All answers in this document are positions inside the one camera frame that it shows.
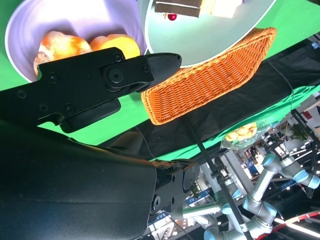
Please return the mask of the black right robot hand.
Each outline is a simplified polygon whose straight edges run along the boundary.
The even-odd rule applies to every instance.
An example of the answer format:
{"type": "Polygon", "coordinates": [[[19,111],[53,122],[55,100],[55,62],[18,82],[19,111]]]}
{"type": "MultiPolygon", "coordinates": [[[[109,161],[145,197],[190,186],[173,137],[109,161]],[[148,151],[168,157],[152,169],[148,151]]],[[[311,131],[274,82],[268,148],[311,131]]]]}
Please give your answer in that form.
{"type": "Polygon", "coordinates": [[[3,240],[135,240],[158,211],[173,212],[197,163],[147,161],[143,135],[109,147],[69,137],[121,108],[120,97],[173,76],[176,53],[126,59],[115,47],[37,67],[35,82],[0,93],[0,237],[3,240]]]}

